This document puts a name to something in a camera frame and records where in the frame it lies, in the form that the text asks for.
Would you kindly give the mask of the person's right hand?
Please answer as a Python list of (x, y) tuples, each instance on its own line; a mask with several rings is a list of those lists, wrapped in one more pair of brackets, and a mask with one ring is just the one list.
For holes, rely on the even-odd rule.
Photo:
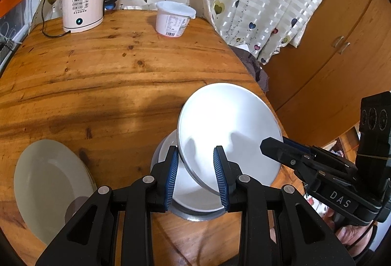
[[(334, 231), (340, 242), (347, 247), (353, 245), (353, 243), (356, 242), (356, 240), (358, 240), (358, 238), (360, 238), (363, 233), (365, 233), (365, 231), (369, 228), (368, 226), (348, 225), (337, 229), (335, 227), (335, 222), (333, 221), (334, 214), (335, 212), (331, 208), (329, 208), (324, 214), (323, 220)], [(352, 257), (358, 256), (362, 251), (365, 250), (365, 247), (370, 242), (372, 231), (373, 228), (371, 228), (359, 242), (357, 242), (353, 247), (351, 247), (348, 252)]]

